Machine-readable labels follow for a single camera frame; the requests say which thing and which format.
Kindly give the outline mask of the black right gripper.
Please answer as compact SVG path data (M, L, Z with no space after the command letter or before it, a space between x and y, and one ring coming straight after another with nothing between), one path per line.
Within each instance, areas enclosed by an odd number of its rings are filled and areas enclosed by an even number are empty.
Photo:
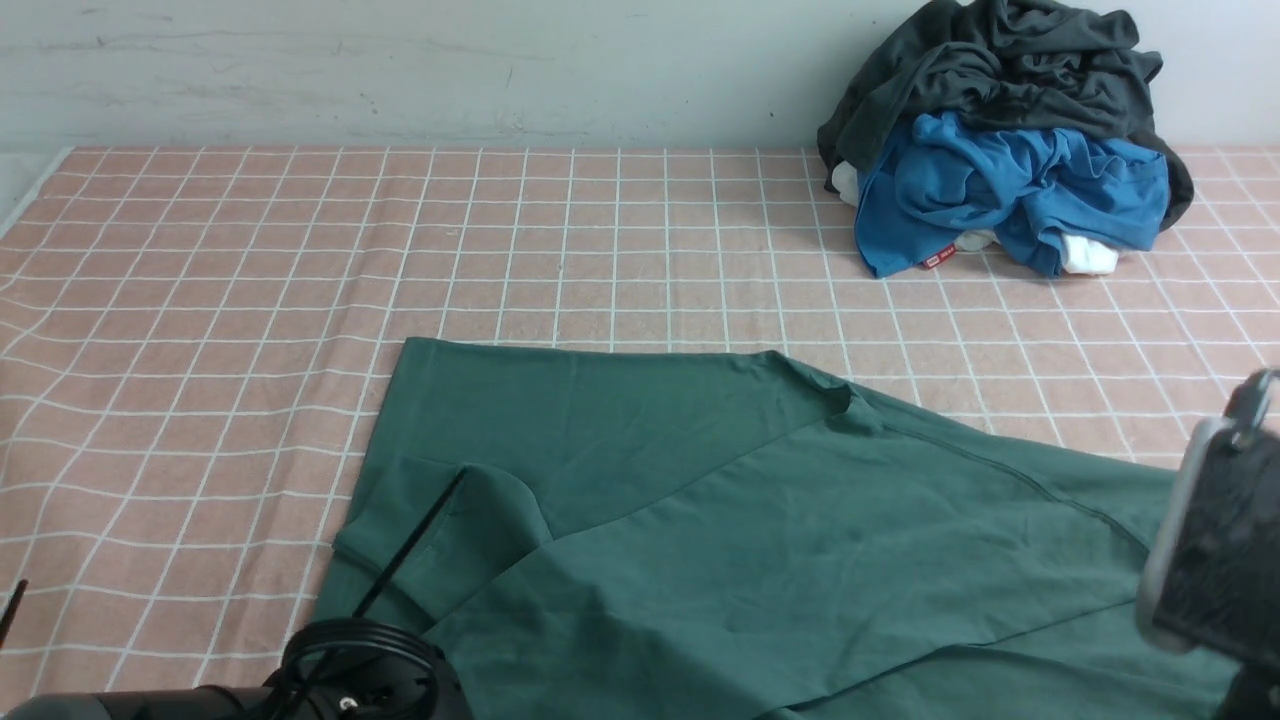
M1137 592L1138 630L1160 650L1277 670L1276 383L1275 369L1251 374L1190 437Z

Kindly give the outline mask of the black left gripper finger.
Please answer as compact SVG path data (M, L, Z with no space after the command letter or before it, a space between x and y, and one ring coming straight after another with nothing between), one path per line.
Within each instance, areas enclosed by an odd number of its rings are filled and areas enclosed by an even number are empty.
M0 618L0 648L3 650L6 638L9 637L12 628L14 626L17 614L19 611L20 603L26 597L26 592L29 587L29 580L23 578L19 579L10 593L8 602L5 603L1 618Z

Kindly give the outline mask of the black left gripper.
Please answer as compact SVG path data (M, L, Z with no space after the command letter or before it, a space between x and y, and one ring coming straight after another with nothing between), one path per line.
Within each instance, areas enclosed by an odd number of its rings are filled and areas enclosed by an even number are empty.
M289 639L265 684L268 719L472 717L438 647L369 620L440 619L454 605L429 593L460 588L443 578L439 548L467 483L467 466L383 473L352 521L352 566L364 574L355 618L312 623Z

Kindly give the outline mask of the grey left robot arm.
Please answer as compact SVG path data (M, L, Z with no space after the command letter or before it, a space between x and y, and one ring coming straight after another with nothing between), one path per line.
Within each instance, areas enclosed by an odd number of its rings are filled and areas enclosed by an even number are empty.
M438 519L460 470L393 553L349 616L314 621L285 643L260 685L38 694L8 719L433 719L445 693L443 652L369 616Z

